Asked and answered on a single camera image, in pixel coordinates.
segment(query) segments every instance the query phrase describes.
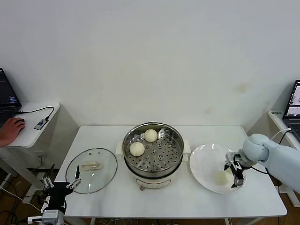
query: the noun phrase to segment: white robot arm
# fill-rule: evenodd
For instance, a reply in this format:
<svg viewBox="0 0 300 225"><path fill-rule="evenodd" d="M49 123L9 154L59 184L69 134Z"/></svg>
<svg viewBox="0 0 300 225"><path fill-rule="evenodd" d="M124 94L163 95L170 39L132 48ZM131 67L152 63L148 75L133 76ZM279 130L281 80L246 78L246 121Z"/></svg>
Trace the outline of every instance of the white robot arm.
<svg viewBox="0 0 300 225"><path fill-rule="evenodd" d="M242 172L256 163L262 164L272 176L300 193L300 151L279 145L264 135L251 135L245 140L243 149L226 154L224 169L230 167L234 174L233 188L242 186Z"/></svg>

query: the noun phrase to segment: white side table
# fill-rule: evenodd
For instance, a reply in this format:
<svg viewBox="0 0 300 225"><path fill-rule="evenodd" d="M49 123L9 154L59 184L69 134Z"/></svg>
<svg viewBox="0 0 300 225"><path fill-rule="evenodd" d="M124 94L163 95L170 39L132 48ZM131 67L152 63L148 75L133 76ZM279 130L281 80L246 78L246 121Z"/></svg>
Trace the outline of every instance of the white side table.
<svg viewBox="0 0 300 225"><path fill-rule="evenodd" d="M288 128L282 120L284 113L285 113L284 110L273 110L272 109L272 110L268 111L269 117L272 119L272 121L275 123L275 125L278 127L279 130ZM293 134L287 133L285 135L285 138L287 139L287 141L293 148L300 150L300 143ZM279 192L281 194L287 194L287 196L291 200L292 205L294 207L300 207L300 202L299 202L297 196L295 195L293 189L291 189L290 187L288 187L285 184L282 184L282 185L280 185Z"/></svg>
<svg viewBox="0 0 300 225"><path fill-rule="evenodd" d="M52 110L51 108L32 113L16 115L16 117L21 117L25 119L26 127L19 133L14 142L12 142L5 148L0 148L0 158L11 168L13 168L18 174L24 177L29 183L32 184L27 194L31 194L31 192L35 191L36 189L42 190L44 188L44 185L38 177L35 177L29 170L27 170L27 167L22 161L22 159L14 153L14 148L26 149L33 146L42 134L42 132L51 122L51 119L58 111L60 104L58 102L27 102L24 103L21 108L21 110L27 112L44 108L47 106L54 107L54 111L49 117L49 121L44 125L44 127L41 130L35 130L33 128L40 122L41 119L44 119L50 114Z"/></svg>

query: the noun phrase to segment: wire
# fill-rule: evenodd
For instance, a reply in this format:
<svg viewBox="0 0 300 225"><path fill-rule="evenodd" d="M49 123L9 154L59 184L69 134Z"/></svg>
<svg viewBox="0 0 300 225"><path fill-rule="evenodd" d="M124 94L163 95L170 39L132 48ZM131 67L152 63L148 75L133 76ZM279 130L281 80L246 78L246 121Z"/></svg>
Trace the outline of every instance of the wire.
<svg viewBox="0 0 300 225"><path fill-rule="evenodd" d="M277 186L278 186L278 195L280 197L280 187L279 187L279 180L277 180Z"/></svg>
<svg viewBox="0 0 300 225"><path fill-rule="evenodd" d="M284 136L286 135L286 133L291 132L291 129L290 129L290 128L288 128L288 129L289 129L289 130L284 129L284 130L287 130L287 131L285 131L285 133L282 135L282 137L281 137L281 139L280 139L280 142L279 142L278 144L281 144L281 142L282 142ZM251 167L251 168L254 169L254 170L256 170L256 171L258 171L258 172L260 172L260 173L263 173L263 174L269 174L269 171L268 171L267 168L266 168L267 172L260 171L260 170L254 168L254 167Z"/></svg>
<svg viewBox="0 0 300 225"><path fill-rule="evenodd" d="M18 111L16 114L24 114L24 113L34 113L34 112L37 112L37 111L41 111L43 109L52 109L51 113L45 118L45 120L48 120L50 115L53 113L54 111L54 107L52 106L47 106L47 107L44 107L44 108L41 108L41 109L36 109L36 110L33 110L33 111L29 111L29 112L24 112L24 111Z"/></svg>
<svg viewBox="0 0 300 225"><path fill-rule="evenodd" d="M2 190L4 190L4 191L6 191L7 193L10 193L9 191L7 191L7 190L5 190L4 188L2 188L2 187L0 187ZM20 199L21 201L23 201L23 199L22 198L20 198L19 196L16 196L15 194L13 194L13 193L10 193L11 195L13 195L13 196L15 196L15 197L17 197L18 199ZM38 209L37 207L35 207L33 204L31 204L31 203L28 203L29 205L31 205L33 208L35 208L35 209L37 209L38 211L41 211L40 209Z"/></svg>
<svg viewBox="0 0 300 225"><path fill-rule="evenodd" d="M258 171L258 172L260 172L260 173L263 173L263 174L269 174L268 172L263 172L263 171L260 171L260 170L258 170L258 169L256 169L256 168L254 168L254 167L251 167L251 169L254 169L254 170L256 170L256 171Z"/></svg>
<svg viewBox="0 0 300 225"><path fill-rule="evenodd" d="M99 220L98 222L100 222L100 223L102 223L102 224L105 224L105 225L107 225L106 223L104 223L103 221L101 221L101 220Z"/></svg>
<svg viewBox="0 0 300 225"><path fill-rule="evenodd" d="M29 188L30 188L30 185L26 188L26 190L22 193L21 196L23 196L29 190ZM16 205L14 205L14 208L12 208L12 210L11 210L12 213L15 213L15 210L18 207L19 202L20 202L20 200L18 199Z"/></svg>
<svg viewBox="0 0 300 225"><path fill-rule="evenodd" d="M14 188L14 190L15 190L15 194L17 194L17 190L16 190L15 186L14 186L12 183L10 183L10 182L7 181L7 180L1 180L1 181L4 181L4 182L8 183L9 185L11 185L11 186ZM8 195L8 194L6 194L5 192L3 192L3 193L4 193L5 195L9 196L9 197L15 198L15 202L14 202L13 207L11 208L11 210L10 210L10 212L9 212L9 215L7 216L7 218L6 218L6 220L5 220L5 224L8 222L8 218L9 218L10 215L14 215L14 216L15 216L15 222L16 222L16 221L17 221L17 216L14 214L14 212L12 212L12 210L14 209L14 207L15 207L15 205L16 205L17 198L14 197L14 196Z"/></svg>
<svg viewBox="0 0 300 225"><path fill-rule="evenodd" d="M273 140L274 137L276 137L280 132L285 131L285 130L291 130L291 129L290 129L290 128L286 128L286 129L279 130L279 131L271 138L271 140Z"/></svg>
<svg viewBox="0 0 300 225"><path fill-rule="evenodd" d="M7 213L8 213L8 216L9 216L9 215L13 215L13 216L15 217L15 221L17 221L17 216L16 216L16 214L11 213L10 211L7 211L7 210L2 210L2 211L0 212L0 214L3 213L3 212L7 212Z"/></svg>
<svg viewBox="0 0 300 225"><path fill-rule="evenodd" d="M39 165L38 167L34 168L33 170L29 170L29 172L34 172L36 169L40 168L43 165L43 157L42 156L38 156L38 158L41 159L41 165Z"/></svg>
<svg viewBox="0 0 300 225"><path fill-rule="evenodd" d="M18 222L14 223L14 224L9 224L9 225L18 225L18 224L25 224L27 223L27 219L21 219Z"/></svg>
<svg viewBox="0 0 300 225"><path fill-rule="evenodd" d="M285 137L286 133L289 133L291 132L291 130L288 130L288 131L285 131L285 133L282 135L281 139L280 139L280 142L278 144L281 144L283 138Z"/></svg>

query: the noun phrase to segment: white wall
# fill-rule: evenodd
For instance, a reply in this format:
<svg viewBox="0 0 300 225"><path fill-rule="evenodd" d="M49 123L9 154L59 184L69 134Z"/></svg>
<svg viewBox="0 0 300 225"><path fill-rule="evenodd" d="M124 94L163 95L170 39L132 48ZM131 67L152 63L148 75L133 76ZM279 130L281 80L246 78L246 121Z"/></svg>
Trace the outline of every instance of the white wall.
<svg viewBox="0 0 300 225"><path fill-rule="evenodd" d="M5 0L0 66L24 100L59 101L79 126L157 120L248 131L285 107L299 78L299 8L295 0Z"/></svg>

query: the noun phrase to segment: table leg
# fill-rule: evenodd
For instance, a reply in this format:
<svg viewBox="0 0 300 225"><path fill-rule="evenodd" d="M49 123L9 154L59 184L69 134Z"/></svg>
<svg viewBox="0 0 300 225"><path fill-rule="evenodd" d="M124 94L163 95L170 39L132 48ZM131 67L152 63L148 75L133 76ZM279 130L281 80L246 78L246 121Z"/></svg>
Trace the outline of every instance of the table leg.
<svg viewBox="0 0 300 225"><path fill-rule="evenodd" d="M82 219L77 217L64 217L64 220L72 225L86 225L86 223Z"/></svg>
<svg viewBox="0 0 300 225"><path fill-rule="evenodd" d="M288 187L285 184L281 184L279 187L279 192L281 194L287 194L287 196L289 197L289 199L291 200L291 203L294 207L300 207L300 202L297 198L297 196L294 193L294 190L290 187Z"/></svg>
<svg viewBox="0 0 300 225"><path fill-rule="evenodd" d="M90 219L90 225L95 225L95 222L96 222L96 218Z"/></svg>
<svg viewBox="0 0 300 225"><path fill-rule="evenodd" d="M9 165L7 165L1 158L0 168L2 168L5 172L10 173L13 177L16 177L18 175L18 173L14 171Z"/></svg>
<svg viewBox="0 0 300 225"><path fill-rule="evenodd" d="M43 189L43 183L38 180L27 168L23 165L23 162L18 159L17 156L13 155L10 149L1 148L0 157L6 162L11 168L13 168L18 174L26 179L30 184L36 188Z"/></svg>
<svg viewBox="0 0 300 225"><path fill-rule="evenodd" d="M257 218L243 218L240 219L239 222L236 225L252 225L255 224L257 221L263 219L263 217L257 217Z"/></svg>
<svg viewBox="0 0 300 225"><path fill-rule="evenodd" d="M225 225L231 225L231 224L229 223L229 219L228 219L228 218L224 218L224 221L225 221Z"/></svg>

